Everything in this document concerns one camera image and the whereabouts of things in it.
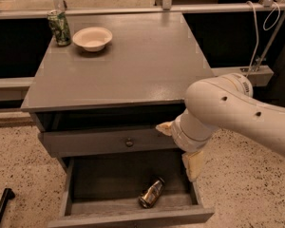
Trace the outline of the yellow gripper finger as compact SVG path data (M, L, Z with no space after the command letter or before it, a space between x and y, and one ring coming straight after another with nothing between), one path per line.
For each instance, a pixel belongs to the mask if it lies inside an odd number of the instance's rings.
M161 132L162 134L164 134L165 136L172 136L172 123L171 122L164 122L164 123L160 123L156 126L156 129Z
M190 182L195 181L203 167L203 151L194 153L185 152L181 155L187 178Z

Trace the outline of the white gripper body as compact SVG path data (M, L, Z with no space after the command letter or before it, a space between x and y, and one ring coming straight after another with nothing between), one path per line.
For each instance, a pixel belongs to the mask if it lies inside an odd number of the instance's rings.
M198 152L218 130L217 126L201 122L188 110L180 114L171 125L175 144L185 152Z

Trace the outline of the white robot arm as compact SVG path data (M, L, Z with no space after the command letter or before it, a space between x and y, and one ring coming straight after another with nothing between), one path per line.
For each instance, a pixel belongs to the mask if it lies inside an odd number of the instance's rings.
M182 162L191 182L201 172L202 148L220 128L285 157L285 107L255 100L252 84L245 76L230 73L196 81L187 88L184 102L183 113L156 129L172 137L184 151Z

